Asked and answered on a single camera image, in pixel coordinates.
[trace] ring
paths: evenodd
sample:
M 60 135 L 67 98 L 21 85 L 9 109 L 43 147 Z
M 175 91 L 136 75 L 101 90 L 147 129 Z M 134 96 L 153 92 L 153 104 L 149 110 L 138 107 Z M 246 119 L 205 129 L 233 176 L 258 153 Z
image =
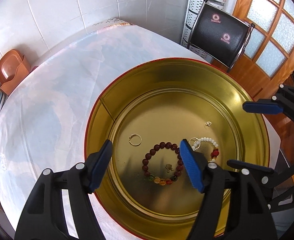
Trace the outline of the ring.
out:
M 138 136 L 138 137 L 140 138 L 140 143 L 138 143 L 138 144 L 133 144 L 133 143 L 130 141 L 134 136 Z M 142 143 L 142 137 L 141 137 L 139 134 L 134 133 L 134 134 L 132 134 L 131 136 L 129 136 L 129 143 L 130 143 L 132 146 L 138 146 L 138 145 L 140 145 L 140 144 Z
M 197 148 L 195 147 L 193 150 L 195 151 L 195 150 L 197 150 L 197 149 L 199 149 L 199 147 L 200 147 L 200 139 L 198 139 L 197 137 L 194 137 L 194 138 L 191 138 L 190 140 L 189 140 L 189 144 L 190 144 L 190 141 L 191 140 L 193 140 L 193 139 L 195 139 L 196 140 L 196 144 L 197 144 Z

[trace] red bead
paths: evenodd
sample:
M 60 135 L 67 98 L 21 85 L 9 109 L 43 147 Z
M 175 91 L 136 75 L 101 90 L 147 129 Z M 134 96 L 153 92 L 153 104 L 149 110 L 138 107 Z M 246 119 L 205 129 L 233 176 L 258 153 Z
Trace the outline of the red bead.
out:
M 150 153 L 146 153 L 145 157 L 146 157 L 147 160 L 150 160 L 151 159 L 151 154 Z
M 171 142 L 167 142 L 166 143 L 166 149 L 170 149 L 170 147 L 171 147 Z
M 179 177 L 179 176 L 181 176 L 181 172 L 180 171 L 175 171 L 174 175 Z
M 170 149 L 172 149 L 172 150 L 174 151 L 174 150 L 176 150 L 177 148 L 178 148 L 178 145 L 174 143 L 174 144 L 171 146 Z
M 165 148 L 165 146 L 166 146 L 166 143 L 165 143 L 165 142 L 161 142 L 161 143 L 159 144 L 160 149 Z
M 159 144 L 156 144 L 156 145 L 154 146 L 154 150 L 157 152 L 157 151 L 159 151 L 159 149 L 160 149 Z
M 143 159 L 143 165 L 147 165 L 149 161 L 147 159 Z
M 219 151 L 218 151 L 218 150 L 214 150 L 214 151 L 210 154 L 211 158 L 213 158 L 213 157 L 218 157 L 218 155 L 219 155 Z
M 182 165 L 178 165 L 177 168 L 176 168 L 178 171 L 182 171 L 184 169 L 184 166 Z
M 154 156 L 156 154 L 156 151 L 154 149 L 150 149 L 149 153 Z

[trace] white tablecloth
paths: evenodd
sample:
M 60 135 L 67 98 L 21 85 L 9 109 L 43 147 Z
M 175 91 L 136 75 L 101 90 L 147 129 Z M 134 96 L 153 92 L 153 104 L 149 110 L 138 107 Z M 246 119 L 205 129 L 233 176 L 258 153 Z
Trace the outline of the white tablecloth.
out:
M 74 42 L 34 70 L 0 112 L 0 202 L 14 229 L 42 170 L 70 169 L 84 161 L 84 136 L 100 93 L 118 76 L 147 61 L 198 55 L 138 26 L 113 26 Z M 269 136 L 277 139 L 271 128 Z M 274 144 L 272 155 L 278 155 Z M 77 237 L 63 191 L 69 233 Z M 137 239 L 90 195 L 107 239 Z

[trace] wooden door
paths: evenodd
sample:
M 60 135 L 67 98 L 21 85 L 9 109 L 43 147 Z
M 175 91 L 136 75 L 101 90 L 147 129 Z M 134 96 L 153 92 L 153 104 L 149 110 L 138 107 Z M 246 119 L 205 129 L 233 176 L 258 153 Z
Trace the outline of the wooden door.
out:
M 233 15 L 253 22 L 256 29 L 230 75 L 255 100 L 270 98 L 294 70 L 294 4 L 291 0 L 237 0 Z

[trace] silver screw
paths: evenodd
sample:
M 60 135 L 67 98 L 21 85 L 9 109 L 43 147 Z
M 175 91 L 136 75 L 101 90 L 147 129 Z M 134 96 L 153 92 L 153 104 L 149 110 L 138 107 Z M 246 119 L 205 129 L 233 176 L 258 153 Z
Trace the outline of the silver screw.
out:
M 208 168 L 215 169 L 215 168 L 217 168 L 217 164 L 214 163 L 214 162 L 209 162 L 208 163 Z
M 50 169 L 44 169 L 43 174 L 44 175 L 49 175 L 51 173 Z
M 85 164 L 84 163 L 77 163 L 76 164 L 76 169 L 77 170 L 82 170 L 83 168 L 85 168 Z
M 261 183 L 262 183 L 262 184 L 267 184 L 268 180 L 269 180 L 268 177 L 265 176 L 265 177 L 263 177 L 263 178 L 261 179 Z
M 244 175 L 249 175 L 250 174 L 250 172 L 247 169 L 242 169 L 241 173 L 244 174 Z

